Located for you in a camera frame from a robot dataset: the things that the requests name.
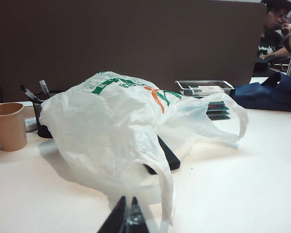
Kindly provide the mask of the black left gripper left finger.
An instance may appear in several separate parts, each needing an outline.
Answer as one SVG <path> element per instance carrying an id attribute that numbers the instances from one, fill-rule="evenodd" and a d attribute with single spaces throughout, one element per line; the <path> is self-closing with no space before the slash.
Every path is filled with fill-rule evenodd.
<path id="1" fill-rule="evenodd" d="M 126 197 L 122 196 L 98 230 L 98 233 L 122 233 L 125 211 Z"/>

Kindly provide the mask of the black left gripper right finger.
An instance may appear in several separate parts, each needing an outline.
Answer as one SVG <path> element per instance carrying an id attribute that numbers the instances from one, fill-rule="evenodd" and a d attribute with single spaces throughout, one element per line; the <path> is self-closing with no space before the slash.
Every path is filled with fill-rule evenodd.
<path id="1" fill-rule="evenodd" d="M 138 204 L 136 197 L 133 197 L 131 207 L 126 221 L 127 233 L 149 233 L 146 220 L 142 213 L 142 210 Z"/>

